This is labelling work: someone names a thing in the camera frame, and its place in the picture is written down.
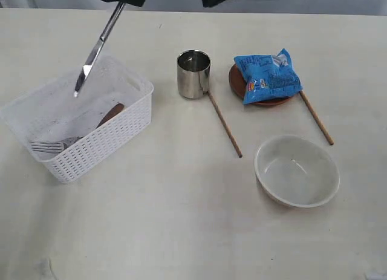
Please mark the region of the silver metal fork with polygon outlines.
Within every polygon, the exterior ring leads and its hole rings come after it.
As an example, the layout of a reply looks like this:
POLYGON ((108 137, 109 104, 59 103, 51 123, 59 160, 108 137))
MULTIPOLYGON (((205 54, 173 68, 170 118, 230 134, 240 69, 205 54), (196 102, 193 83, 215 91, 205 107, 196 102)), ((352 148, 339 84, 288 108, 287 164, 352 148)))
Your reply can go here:
POLYGON ((82 137, 70 137, 58 142, 30 142, 31 150, 34 152, 43 152, 47 154, 60 154, 82 137))

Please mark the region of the shiny steel cup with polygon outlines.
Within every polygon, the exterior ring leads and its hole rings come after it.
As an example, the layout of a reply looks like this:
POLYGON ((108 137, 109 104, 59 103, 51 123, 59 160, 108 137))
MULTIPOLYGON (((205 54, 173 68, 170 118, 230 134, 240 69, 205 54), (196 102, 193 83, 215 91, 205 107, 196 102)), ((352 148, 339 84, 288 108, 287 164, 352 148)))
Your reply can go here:
POLYGON ((211 61, 200 50, 187 50, 177 57, 177 85, 186 99, 200 99, 209 91, 211 61))

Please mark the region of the white perforated plastic basket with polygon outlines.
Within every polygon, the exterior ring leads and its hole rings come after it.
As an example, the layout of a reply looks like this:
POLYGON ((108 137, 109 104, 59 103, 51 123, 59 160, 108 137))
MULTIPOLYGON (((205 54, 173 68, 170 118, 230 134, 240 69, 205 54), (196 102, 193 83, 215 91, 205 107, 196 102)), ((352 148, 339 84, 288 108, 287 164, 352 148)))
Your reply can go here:
POLYGON ((79 179, 151 123, 153 84, 114 57, 100 56, 79 96, 77 70, 1 109, 1 117, 34 159, 61 183, 79 179), (125 108, 96 128, 116 104, 125 108), (60 154, 31 150, 30 142, 82 137, 60 154))

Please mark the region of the brown wooden spoon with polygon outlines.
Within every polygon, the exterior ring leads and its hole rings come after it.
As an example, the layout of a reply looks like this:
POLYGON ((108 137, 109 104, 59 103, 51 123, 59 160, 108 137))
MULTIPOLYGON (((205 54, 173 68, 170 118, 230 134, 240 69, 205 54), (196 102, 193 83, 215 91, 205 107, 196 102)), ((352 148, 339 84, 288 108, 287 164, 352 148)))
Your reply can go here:
POLYGON ((107 121, 111 120, 113 117, 115 117, 117 114, 122 112, 124 110, 125 106, 122 103, 116 104, 112 109, 108 111, 108 113, 103 117, 103 119, 99 122, 96 128, 99 128, 107 121))

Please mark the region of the brown wooden chopstick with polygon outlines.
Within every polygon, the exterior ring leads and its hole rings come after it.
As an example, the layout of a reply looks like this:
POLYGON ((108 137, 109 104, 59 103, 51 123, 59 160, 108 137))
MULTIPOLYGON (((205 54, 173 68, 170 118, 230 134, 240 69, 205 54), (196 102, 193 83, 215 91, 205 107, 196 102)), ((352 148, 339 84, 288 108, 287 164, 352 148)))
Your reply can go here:
POLYGON ((227 134, 227 136, 228 136, 228 138, 229 138, 229 140, 230 140, 230 142, 231 142, 235 152, 237 153, 239 158, 242 158, 242 152, 241 152, 241 150, 240 150, 240 148, 239 148, 239 146, 238 146, 238 144, 237 144, 237 142, 236 142, 236 140, 235 140, 235 138, 234 138, 234 136, 233 136, 229 126, 228 126, 228 124, 226 123, 226 121, 225 121, 225 119, 223 117, 223 114, 222 114, 221 110, 219 109, 219 106, 216 103, 212 93, 210 91, 208 91, 207 95, 208 95, 208 97, 209 97, 209 99, 210 99, 210 101, 211 101, 211 103, 212 103, 212 105, 214 107, 215 112, 217 113, 217 116, 218 116, 220 122, 223 125, 223 128, 224 128, 224 130, 225 130, 225 132, 226 132, 226 134, 227 134))
POLYGON ((325 139, 327 140, 328 144, 330 146, 334 145, 334 141, 332 139, 332 137, 329 135, 326 127, 324 126, 323 122, 321 121, 321 119, 319 118, 317 112, 314 110, 314 108, 312 107, 311 103, 309 102, 307 96, 305 95, 305 93, 303 91, 300 91, 299 92, 302 100, 304 101, 306 107, 308 108, 310 114, 312 115, 312 117, 314 118, 314 121, 316 122, 317 126, 319 127, 319 129, 321 130, 321 132, 323 133, 325 139))

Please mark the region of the round brown wooden plate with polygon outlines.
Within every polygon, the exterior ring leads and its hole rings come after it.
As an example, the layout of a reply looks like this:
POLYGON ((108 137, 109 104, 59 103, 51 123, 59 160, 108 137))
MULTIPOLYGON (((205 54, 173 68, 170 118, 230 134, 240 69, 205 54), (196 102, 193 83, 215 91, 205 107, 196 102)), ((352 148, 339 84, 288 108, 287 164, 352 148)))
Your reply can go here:
MULTIPOLYGON (((235 64, 231 67, 229 71, 229 85, 231 90, 236 94, 236 96, 239 97, 241 100, 243 100, 246 92, 246 82, 240 70, 235 64)), ((272 107, 272 106, 281 105, 289 101, 290 99, 291 97, 263 100, 260 102, 252 103, 252 105, 262 106, 262 107, 272 107)))

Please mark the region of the white ceramic bowl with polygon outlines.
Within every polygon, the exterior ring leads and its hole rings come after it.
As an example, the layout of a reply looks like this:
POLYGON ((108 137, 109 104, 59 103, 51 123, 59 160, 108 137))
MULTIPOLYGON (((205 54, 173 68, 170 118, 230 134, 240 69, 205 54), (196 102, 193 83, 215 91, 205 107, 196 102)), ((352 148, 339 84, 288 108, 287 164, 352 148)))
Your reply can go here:
POLYGON ((340 187, 339 170, 330 155, 296 135, 279 135, 264 142, 256 152, 254 168, 266 194, 288 207, 323 206, 340 187))

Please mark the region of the blue snack packet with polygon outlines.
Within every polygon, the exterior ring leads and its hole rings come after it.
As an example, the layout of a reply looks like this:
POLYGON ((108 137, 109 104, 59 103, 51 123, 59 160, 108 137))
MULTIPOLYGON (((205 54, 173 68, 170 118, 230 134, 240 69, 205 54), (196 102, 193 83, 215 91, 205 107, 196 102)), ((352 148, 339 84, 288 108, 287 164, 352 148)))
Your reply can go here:
POLYGON ((291 56, 284 48, 277 55, 236 56, 234 63, 246 82, 245 105, 292 97, 303 90, 291 56))

